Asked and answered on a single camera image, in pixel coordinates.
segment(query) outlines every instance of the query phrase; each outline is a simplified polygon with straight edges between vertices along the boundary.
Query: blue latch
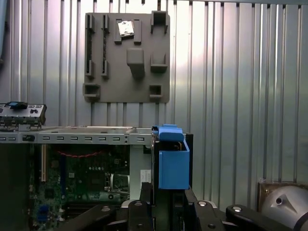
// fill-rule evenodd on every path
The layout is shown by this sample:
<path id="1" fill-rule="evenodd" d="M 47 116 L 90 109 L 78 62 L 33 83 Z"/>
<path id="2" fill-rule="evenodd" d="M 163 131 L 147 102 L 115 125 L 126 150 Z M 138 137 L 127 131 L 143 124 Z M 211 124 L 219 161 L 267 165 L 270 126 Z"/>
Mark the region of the blue latch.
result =
<path id="1" fill-rule="evenodd" d="M 183 131 L 176 125 L 158 128 L 160 141 L 184 144 L 180 151 L 159 151 L 159 189 L 188 189 L 190 151 Z"/>
<path id="2" fill-rule="evenodd" d="M 163 124 L 158 128 L 158 139 L 160 141 L 183 142 L 183 130 L 174 124 Z"/>

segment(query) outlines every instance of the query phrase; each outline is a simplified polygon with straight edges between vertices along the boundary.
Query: small label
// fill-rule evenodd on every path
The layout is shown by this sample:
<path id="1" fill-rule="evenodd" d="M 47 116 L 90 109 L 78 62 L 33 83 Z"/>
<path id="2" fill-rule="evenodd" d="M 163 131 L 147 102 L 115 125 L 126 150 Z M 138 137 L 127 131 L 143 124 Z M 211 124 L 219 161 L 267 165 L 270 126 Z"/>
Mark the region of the small label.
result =
<path id="1" fill-rule="evenodd" d="M 140 170 L 140 188 L 142 182 L 151 183 L 151 170 Z"/>

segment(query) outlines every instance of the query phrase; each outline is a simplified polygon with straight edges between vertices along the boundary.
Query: silver screw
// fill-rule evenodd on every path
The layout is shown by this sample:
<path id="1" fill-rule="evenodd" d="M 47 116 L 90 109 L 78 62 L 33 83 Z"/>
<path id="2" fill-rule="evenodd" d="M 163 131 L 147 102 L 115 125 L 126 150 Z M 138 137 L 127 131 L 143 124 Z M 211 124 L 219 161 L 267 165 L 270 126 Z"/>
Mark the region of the silver screw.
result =
<path id="1" fill-rule="evenodd" d="M 198 204 L 199 204 L 200 206 L 206 206 L 206 202 L 205 202 L 205 201 L 199 201 Z"/>
<path id="2" fill-rule="evenodd" d="M 238 212 L 238 213 L 241 212 L 241 210 L 242 210 L 240 207 L 233 207 L 232 209 L 233 209 L 235 212 Z"/>

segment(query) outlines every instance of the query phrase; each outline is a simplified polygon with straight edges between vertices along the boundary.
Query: motherboard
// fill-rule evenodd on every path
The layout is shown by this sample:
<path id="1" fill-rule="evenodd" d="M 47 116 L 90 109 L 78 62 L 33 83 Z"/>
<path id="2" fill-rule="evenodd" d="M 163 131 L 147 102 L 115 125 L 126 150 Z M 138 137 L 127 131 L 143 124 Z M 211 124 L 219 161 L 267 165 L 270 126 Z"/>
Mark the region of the motherboard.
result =
<path id="1" fill-rule="evenodd" d="M 29 160 L 28 226 L 52 231 L 97 204 L 129 199 L 129 146 L 37 145 Z"/>

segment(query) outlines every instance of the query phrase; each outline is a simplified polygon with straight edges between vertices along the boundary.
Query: expansion slot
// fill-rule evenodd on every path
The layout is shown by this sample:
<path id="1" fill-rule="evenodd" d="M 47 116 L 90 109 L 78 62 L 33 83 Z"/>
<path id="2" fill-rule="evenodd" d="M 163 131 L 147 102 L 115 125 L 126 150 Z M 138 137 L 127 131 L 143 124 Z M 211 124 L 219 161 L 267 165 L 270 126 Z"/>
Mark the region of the expansion slot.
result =
<path id="1" fill-rule="evenodd" d="M 41 181 L 46 182 L 47 179 L 47 145 L 42 144 L 42 150 L 41 150 Z"/>

